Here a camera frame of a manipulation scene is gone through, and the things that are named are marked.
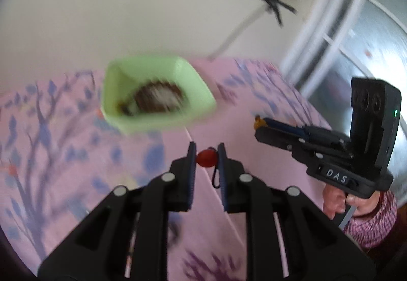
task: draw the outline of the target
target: green bowl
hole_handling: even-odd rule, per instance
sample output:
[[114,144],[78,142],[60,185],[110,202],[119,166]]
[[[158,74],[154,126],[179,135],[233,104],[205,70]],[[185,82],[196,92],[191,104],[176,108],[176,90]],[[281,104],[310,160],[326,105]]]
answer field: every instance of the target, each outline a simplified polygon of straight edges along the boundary
[[[119,103],[153,80],[175,83],[186,96],[182,108],[167,113],[121,114]],[[122,133],[185,125],[215,108],[216,101],[208,86],[192,65],[181,57],[135,56],[113,61],[107,67],[101,109],[106,121]]]

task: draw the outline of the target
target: gray round bolt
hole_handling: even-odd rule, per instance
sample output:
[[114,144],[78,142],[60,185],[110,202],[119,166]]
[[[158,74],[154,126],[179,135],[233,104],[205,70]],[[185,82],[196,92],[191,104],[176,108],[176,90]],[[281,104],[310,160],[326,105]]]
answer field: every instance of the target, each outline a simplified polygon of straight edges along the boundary
[[287,193],[290,196],[298,196],[300,195],[301,191],[298,187],[291,186],[289,189],[287,189]]
[[127,193],[127,188],[125,186],[117,186],[113,190],[113,194],[115,194],[116,196],[123,196],[126,193]]
[[242,173],[242,174],[239,176],[239,179],[240,179],[240,181],[241,181],[242,183],[249,183],[250,181],[253,180],[253,177],[252,177],[252,175],[250,175],[250,174],[248,174],[248,173]]
[[165,181],[166,183],[171,182],[176,178],[176,175],[173,174],[172,172],[165,172],[162,176],[161,179],[162,181]]

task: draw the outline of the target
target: floral tablecloth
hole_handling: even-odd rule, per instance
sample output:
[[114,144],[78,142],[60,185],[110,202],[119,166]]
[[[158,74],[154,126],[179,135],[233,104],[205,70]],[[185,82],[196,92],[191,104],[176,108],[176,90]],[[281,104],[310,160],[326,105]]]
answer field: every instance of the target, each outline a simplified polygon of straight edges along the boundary
[[[296,185],[322,205],[323,184],[288,152],[255,140],[255,115],[328,127],[269,63],[205,59],[191,64],[217,110],[186,127],[121,135],[100,112],[103,71],[32,82],[0,98],[0,224],[34,272],[42,260],[116,185],[144,186],[185,156],[224,142],[269,186]],[[223,212],[212,170],[197,167],[192,210],[171,214],[169,280],[245,280],[245,219]]]

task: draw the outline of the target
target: wall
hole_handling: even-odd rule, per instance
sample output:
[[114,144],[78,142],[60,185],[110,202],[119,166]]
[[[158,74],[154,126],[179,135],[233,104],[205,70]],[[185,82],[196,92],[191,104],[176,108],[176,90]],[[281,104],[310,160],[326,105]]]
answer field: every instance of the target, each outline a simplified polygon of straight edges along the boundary
[[[264,14],[225,52],[278,65],[314,0],[284,0],[284,28]],[[207,56],[259,0],[0,0],[0,93],[36,79],[145,53]]]

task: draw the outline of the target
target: sleeve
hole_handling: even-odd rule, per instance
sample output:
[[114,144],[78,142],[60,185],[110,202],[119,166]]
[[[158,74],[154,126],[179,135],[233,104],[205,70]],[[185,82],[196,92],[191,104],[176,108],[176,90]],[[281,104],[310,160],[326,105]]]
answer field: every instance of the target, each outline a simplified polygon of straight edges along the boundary
[[391,191],[382,192],[375,213],[366,218],[352,218],[345,228],[364,250],[378,246],[390,233],[397,219],[396,199]]

